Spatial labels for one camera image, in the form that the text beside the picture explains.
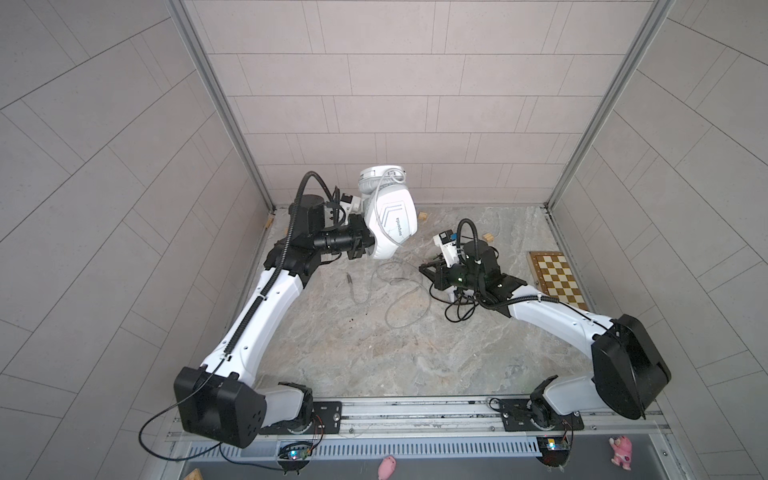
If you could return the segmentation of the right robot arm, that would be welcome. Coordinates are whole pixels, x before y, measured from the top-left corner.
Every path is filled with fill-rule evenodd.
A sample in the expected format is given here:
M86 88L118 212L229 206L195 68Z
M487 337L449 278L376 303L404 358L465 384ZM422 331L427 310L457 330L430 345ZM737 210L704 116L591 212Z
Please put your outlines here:
M452 306L470 305L539 327L585 354L592 371L551 376L515 414L539 430L564 426L585 410L609 408L638 420L671 380L671 372L640 320L588 312L544 294L501 271L494 247L480 239L473 221L434 236L439 256L420 272L439 291L454 294Z

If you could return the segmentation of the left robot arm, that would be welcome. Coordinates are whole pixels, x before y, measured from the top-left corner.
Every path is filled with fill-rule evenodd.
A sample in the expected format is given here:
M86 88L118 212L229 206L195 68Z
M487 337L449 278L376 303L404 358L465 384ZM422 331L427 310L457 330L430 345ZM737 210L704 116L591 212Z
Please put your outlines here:
M290 305L299 297L325 254L355 259L374 252L384 233L376 217L388 167L365 169L360 196L339 190L309 195L306 186L320 176L307 172L289 209L286 236L269 252L257 288L222 342L196 369L183 368L174 380L176 401L187 433L215 447L249 446L264 428L303 433L314 420L312 390L281 382L253 389L259 364Z

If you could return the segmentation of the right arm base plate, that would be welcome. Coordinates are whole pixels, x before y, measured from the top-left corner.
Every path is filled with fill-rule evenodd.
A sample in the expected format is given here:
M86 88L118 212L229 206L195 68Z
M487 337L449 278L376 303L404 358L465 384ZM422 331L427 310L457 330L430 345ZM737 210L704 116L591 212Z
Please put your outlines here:
M559 415L543 402L529 398L492 398L488 405L501 416L506 432L584 429L582 417L577 412Z

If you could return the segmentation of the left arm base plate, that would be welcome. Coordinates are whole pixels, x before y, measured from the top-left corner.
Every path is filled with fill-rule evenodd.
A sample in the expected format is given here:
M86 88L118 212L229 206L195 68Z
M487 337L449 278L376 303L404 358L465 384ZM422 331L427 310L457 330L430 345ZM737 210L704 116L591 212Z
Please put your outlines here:
M323 431L325 434L337 434L343 404L340 401L314 402L312 408L303 406L299 415L292 420L276 422L262 426L260 435L309 435Z

